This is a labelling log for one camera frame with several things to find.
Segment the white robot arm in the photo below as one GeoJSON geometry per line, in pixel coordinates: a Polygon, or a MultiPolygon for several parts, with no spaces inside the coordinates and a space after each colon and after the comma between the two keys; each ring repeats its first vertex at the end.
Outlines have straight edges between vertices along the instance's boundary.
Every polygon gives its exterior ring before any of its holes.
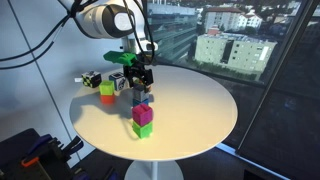
{"type": "Polygon", "coordinates": [[[104,59],[123,65],[130,87],[149,92],[153,73],[146,69],[154,61],[154,42],[142,0],[58,0],[89,38],[122,39],[122,52],[109,51],[104,59]]]}

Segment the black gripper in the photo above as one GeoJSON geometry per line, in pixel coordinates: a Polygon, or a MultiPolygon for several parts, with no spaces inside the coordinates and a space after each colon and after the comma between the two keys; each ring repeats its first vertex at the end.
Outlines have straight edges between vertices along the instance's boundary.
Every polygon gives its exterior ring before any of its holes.
{"type": "Polygon", "coordinates": [[[133,78],[138,78],[145,85],[145,92],[151,92],[153,83],[153,73],[151,69],[146,69],[143,65],[123,66],[123,73],[129,82],[129,86],[134,86],[133,78]]]}

